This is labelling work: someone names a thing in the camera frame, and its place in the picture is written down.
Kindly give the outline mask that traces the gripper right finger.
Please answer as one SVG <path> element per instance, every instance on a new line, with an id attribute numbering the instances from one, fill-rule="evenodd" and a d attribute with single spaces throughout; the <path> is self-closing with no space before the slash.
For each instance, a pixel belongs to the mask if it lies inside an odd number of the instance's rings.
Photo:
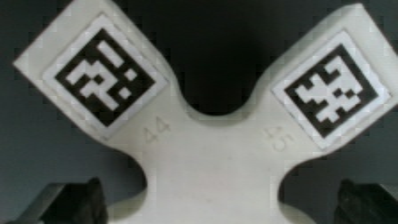
<path id="1" fill-rule="evenodd" d="M 398 224 L 398 184 L 342 181 L 334 224 Z"/>

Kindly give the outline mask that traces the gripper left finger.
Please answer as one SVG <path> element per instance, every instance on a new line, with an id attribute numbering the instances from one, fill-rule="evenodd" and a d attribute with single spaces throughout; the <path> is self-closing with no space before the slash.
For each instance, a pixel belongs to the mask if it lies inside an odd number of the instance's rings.
<path id="1" fill-rule="evenodd" d="M 102 181 L 52 183 L 13 224 L 107 224 L 109 212 Z"/>

